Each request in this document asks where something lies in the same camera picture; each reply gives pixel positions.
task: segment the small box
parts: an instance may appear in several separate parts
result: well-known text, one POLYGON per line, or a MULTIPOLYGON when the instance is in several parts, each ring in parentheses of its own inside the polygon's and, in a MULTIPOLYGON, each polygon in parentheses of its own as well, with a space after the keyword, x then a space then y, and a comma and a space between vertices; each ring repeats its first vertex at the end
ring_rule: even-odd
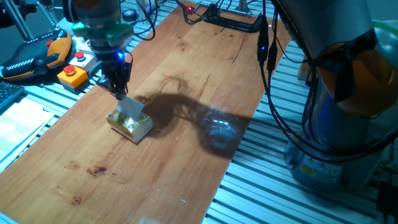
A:
POLYGON ((139 115, 138 121, 134 121, 120 111, 114 110, 107 115, 106 120, 119 134, 134 143, 138 143, 154 127, 150 116, 144 113, 139 115))
POLYGON ((95 63, 96 60, 93 55, 85 54, 82 51, 76 52, 74 58, 69 62, 70 65, 81 68, 86 72, 90 71, 90 69, 94 67, 95 63))
POLYGON ((73 65, 66 66, 57 76, 66 90, 76 94, 80 92, 88 82, 86 71, 73 65))

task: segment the wooden table surface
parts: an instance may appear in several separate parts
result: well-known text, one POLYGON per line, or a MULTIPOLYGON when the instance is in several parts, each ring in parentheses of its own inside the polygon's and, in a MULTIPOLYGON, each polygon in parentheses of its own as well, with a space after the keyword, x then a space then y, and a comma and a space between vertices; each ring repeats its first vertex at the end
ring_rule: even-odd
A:
POLYGON ((264 92, 257 37, 189 26, 174 10, 132 51, 128 96, 145 102, 149 136, 135 145, 113 131, 105 116, 117 101, 95 86, 0 174, 0 212, 18 223, 200 223, 264 92))

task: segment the black bracket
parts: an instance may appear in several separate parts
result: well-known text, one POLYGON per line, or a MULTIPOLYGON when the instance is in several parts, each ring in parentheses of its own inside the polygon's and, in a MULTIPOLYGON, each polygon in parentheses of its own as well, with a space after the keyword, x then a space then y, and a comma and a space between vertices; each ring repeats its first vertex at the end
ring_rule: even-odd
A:
POLYGON ((218 9, 216 4, 210 4, 209 8, 205 11, 205 13, 203 13, 203 15, 205 16, 204 19, 205 22, 248 33, 259 32, 262 23, 261 13, 258 15, 256 21, 254 21, 253 24, 248 24, 245 22, 239 22, 233 19, 227 19, 221 17, 220 10, 218 9))

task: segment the emergency stop button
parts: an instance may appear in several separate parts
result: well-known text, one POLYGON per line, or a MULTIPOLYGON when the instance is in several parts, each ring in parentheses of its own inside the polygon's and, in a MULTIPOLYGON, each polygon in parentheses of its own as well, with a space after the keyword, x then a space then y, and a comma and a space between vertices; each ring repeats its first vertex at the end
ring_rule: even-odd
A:
POLYGON ((73 75, 75 73, 75 66, 68 65, 65 68, 63 68, 63 72, 65 72, 67 75, 73 75))
POLYGON ((81 51, 75 53, 75 58, 77 59, 78 62, 86 60, 85 53, 81 51))
POLYGON ((52 45, 52 43, 54 43, 54 40, 49 40, 45 45, 47 47, 50 47, 52 45))

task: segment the white paper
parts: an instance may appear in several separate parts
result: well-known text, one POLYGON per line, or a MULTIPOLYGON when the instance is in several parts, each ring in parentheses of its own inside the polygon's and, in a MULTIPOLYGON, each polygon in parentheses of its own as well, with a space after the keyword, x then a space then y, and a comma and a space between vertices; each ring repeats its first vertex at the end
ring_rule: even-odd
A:
POLYGON ((0 161, 52 116, 43 111, 42 105, 27 98, 14 103, 0 116, 0 161))
POLYGON ((22 142, 6 158, 3 159, 3 161, 0 163, 0 173, 3 172, 14 161, 14 159, 29 145, 29 143, 33 141, 36 135, 41 132, 41 130, 49 121, 50 120, 46 121, 39 128, 37 128, 34 133, 32 133, 24 142, 22 142))
POLYGON ((118 101, 117 111, 120 111, 132 118, 134 121, 138 121, 138 117, 141 114, 142 109, 144 109, 144 104, 133 100, 130 97, 124 96, 122 100, 118 101))

